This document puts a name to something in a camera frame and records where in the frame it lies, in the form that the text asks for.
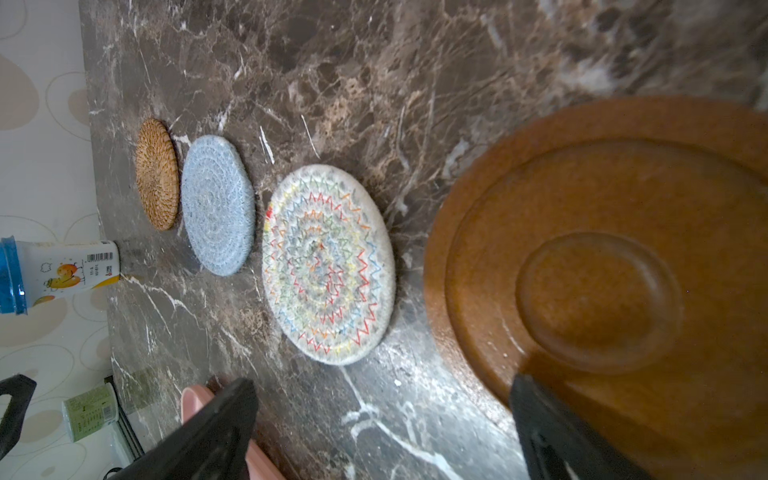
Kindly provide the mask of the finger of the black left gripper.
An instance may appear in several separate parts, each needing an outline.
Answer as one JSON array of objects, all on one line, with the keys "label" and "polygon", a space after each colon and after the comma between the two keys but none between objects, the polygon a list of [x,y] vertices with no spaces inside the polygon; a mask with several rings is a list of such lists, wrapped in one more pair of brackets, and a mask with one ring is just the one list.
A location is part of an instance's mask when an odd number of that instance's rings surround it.
[{"label": "finger of the black left gripper", "polygon": [[18,443],[26,411],[34,395],[37,383],[23,374],[16,374],[1,381],[1,395],[10,401],[1,419],[0,459],[3,459]]}]

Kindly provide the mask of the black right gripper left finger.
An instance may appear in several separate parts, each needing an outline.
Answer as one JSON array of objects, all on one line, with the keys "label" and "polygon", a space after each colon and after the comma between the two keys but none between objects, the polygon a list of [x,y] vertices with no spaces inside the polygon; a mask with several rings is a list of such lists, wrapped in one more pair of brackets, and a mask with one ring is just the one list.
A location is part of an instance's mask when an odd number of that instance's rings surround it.
[{"label": "black right gripper left finger", "polygon": [[[244,452],[256,423],[255,384],[239,378],[221,389],[212,402],[133,462],[114,479],[242,479]],[[227,450],[211,431],[237,429],[239,442]]]}]

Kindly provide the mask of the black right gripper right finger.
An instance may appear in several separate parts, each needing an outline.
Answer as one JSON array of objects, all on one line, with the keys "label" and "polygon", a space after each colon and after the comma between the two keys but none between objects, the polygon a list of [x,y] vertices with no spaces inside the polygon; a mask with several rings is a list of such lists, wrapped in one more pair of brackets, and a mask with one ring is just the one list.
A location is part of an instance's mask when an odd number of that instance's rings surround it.
[{"label": "black right gripper right finger", "polygon": [[509,406],[532,479],[649,479],[532,376],[515,376]]}]

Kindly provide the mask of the multicolour stitched white coaster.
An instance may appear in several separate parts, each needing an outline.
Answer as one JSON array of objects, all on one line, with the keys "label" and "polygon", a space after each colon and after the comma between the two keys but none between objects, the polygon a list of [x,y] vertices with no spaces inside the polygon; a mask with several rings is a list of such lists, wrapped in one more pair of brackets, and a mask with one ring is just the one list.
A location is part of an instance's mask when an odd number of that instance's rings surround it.
[{"label": "multicolour stitched white coaster", "polygon": [[271,313],[305,355],[349,365],[381,342],[395,303],[394,254],[354,177],[322,164],[290,173],[266,210],[261,251]]}]

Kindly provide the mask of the light blue woven coaster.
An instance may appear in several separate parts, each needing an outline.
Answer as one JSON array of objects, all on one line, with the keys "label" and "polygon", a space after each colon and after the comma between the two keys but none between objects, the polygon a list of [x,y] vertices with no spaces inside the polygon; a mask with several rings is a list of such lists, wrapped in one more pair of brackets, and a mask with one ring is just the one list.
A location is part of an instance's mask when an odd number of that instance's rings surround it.
[{"label": "light blue woven coaster", "polygon": [[245,166],[226,138],[204,135],[191,144],[182,171],[181,202],[199,263],[222,277],[238,272],[253,246],[256,206]]}]

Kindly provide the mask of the woven rattan coaster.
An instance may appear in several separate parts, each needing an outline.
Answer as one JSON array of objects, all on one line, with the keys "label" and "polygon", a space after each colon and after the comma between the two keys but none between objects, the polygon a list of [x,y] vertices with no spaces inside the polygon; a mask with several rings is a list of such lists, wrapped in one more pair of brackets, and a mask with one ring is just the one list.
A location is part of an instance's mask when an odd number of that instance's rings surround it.
[{"label": "woven rattan coaster", "polygon": [[136,185],[142,207],[151,224],[170,230],[180,198],[178,160],[164,124],[147,118],[141,125],[135,154]]}]

